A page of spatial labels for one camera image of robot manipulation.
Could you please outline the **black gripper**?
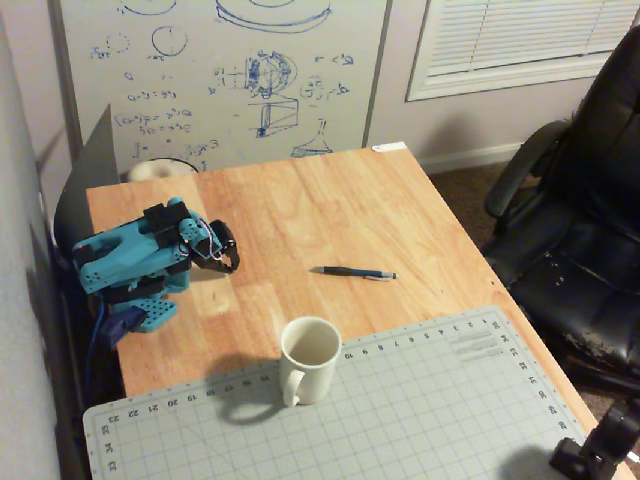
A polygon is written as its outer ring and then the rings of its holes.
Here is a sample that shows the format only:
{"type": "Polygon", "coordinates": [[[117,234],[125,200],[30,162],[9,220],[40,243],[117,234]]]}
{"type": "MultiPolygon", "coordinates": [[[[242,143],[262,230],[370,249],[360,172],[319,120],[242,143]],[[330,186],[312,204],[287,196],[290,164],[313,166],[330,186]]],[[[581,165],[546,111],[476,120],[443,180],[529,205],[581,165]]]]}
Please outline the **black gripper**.
{"type": "Polygon", "coordinates": [[[193,262],[200,268],[219,273],[233,273],[240,265],[240,256],[230,228],[222,220],[210,223],[199,219],[205,230],[205,239],[198,245],[199,255],[193,254],[193,262]]]}

